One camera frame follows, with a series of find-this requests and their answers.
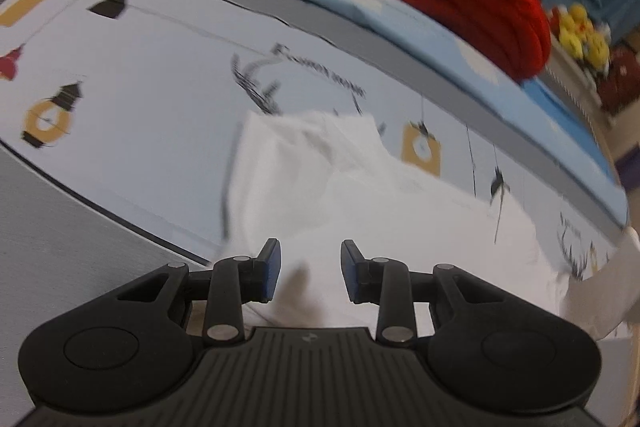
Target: red lamp print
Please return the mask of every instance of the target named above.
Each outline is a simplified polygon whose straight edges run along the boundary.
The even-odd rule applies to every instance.
[[[20,47],[11,50],[4,57],[0,57],[0,80],[13,80],[18,72],[18,58],[22,55],[22,48]]]

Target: black border line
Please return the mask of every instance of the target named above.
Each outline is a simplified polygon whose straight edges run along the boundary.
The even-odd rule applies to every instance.
[[[201,266],[209,266],[209,264],[211,263],[211,261],[208,261],[207,259],[204,259],[204,257],[200,257],[199,255],[191,253],[190,251],[185,250],[184,248],[178,247],[177,245],[174,245],[173,243],[169,243],[169,241],[167,241],[165,239],[162,239],[161,237],[158,237],[157,235],[154,235],[154,234],[152,234],[150,232],[147,232],[144,229],[141,229],[140,227],[134,225],[133,223],[127,221],[126,219],[123,219],[122,217],[114,214],[110,210],[107,210],[103,206],[100,206],[99,204],[94,203],[93,201],[91,201],[91,200],[85,198],[84,196],[78,194],[78,192],[72,190],[71,188],[67,187],[65,184],[59,182],[53,176],[51,176],[50,174],[47,174],[45,171],[40,169],[33,162],[31,162],[30,160],[28,160],[27,158],[22,156],[13,147],[8,145],[2,139],[0,139],[0,146],[4,150],[6,150],[11,156],[13,156],[15,160],[18,160],[19,162],[23,163],[23,165],[28,167],[31,171],[33,171],[35,174],[37,174],[38,176],[43,178],[45,181],[49,182],[54,187],[59,188],[64,193],[66,193],[68,196],[71,196],[75,200],[78,200],[80,203],[85,204],[86,206],[88,206],[90,209],[94,210],[98,214],[101,214],[102,216],[104,216],[104,217],[106,217],[108,219],[111,219],[112,221],[116,222],[121,227],[124,227],[125,229],[129,230],[129,232],[133,232],[133,233],[135,233],[137,235],[140,235],[140,236],[144,237],[145,239],[147,239],[148,241],[151,241],[152,243],[155,243],[159,247],[166,248],[167,250],[170,250],[173,253],[177,253],[178,255],[186,257],[190,261],[193,261],[194,263],[197,263],[197,264],[199,264]]]

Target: yellow lamp print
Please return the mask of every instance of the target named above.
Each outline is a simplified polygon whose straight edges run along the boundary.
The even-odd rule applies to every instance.
[[[44,0],[17,0],[0,13],[0,26],[13,26]]]
[[[36,102],[24,118],[22,139],[39,149],[68,134],[74,104],[82,98],[80,84],[62,86],[53,98]]]
[[[440,177],[441,145],[433,134],[427,131],[424,122],[408,123],[402,133],[400,159],[411,163],[429,174]]]

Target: pendant lamp print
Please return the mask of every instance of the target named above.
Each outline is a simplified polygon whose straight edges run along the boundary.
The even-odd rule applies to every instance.
[[[109,19],[117,19],[127,7],[127,0],[101,0],[88,10],[96,15],[102,15]]]
[[[403,162],[411,163],[439,178],[441,153],[440,142],[427,130],[424,122],[410,122],[404,126],[400,153]]]
[[[0,26],[13,26],[44,0],[17,0],[0,13]]]
[[[22,48],[20,47],[11,50],[4,57],[0,57],[0,80],[11,81],[18,73],[18,59],[22,55]]]
[[[22,139],[39,149],[68,134],[71,112],[78,98],[82,98],[80,84],[76,82],[62,86],[53,98],[35,103],[24,119]]]

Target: ribbed black surface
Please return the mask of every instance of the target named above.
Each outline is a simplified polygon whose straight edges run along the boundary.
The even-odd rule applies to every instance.
[[[581,410],[520,418],[485,413],[444,393],[414,352],[374,343],[364,329],[264,328],[237,347],[208,350],[187,382],[157,403],[110,417],[46,407],[24,427],[597,426]]]

